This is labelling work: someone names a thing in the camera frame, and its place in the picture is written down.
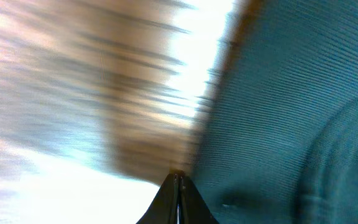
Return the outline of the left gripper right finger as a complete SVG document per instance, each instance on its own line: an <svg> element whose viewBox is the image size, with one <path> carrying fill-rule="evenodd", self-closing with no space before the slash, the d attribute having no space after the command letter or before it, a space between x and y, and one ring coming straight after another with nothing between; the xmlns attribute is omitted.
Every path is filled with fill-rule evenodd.
<svg viewBox="0 0 358 224"><path fill-rule="evenodd" d="M219 224L193 181L183 176L180 179L179 193L179 223L180 224Z"/></svg>

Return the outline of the black t-shirt with logo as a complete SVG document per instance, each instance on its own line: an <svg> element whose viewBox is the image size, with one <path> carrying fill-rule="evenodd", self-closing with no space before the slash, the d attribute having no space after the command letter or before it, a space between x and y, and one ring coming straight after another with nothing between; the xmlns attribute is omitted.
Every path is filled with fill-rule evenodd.
<svg viewBox="0 0 358 224"><path fill-rule="evenodd" d="M220 223L358 223L358 1L266 1L193 181Z"/></svg>

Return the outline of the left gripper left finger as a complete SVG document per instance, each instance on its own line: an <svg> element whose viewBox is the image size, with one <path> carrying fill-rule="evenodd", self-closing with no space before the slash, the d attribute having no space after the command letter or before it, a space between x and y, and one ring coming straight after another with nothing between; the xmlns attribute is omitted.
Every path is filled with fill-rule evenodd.
<svg viewBox="0 0 358 224"><path fill-rule="evenodd" d="M147 211L137 224L176 224L179 196L178 174L168 174Z"/></svg>

